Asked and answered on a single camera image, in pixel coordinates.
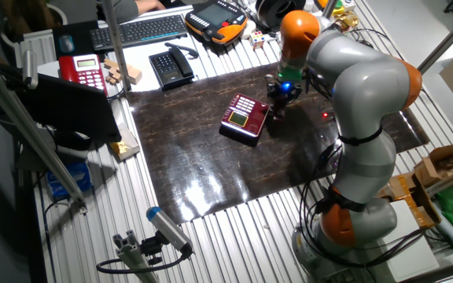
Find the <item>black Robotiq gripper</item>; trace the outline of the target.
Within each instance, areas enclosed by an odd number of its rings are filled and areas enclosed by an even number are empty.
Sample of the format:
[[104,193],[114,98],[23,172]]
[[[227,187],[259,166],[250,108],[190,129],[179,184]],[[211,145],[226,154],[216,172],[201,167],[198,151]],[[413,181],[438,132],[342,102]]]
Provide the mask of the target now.
[[285,114],[285,109],[288,103],[295,101],[302,93],[300,84],[292,82],[280,81],[277,76],[267,74],[265,75],[267,85],[267,96],[272,100],[270,110],[272,115],[278,112]]

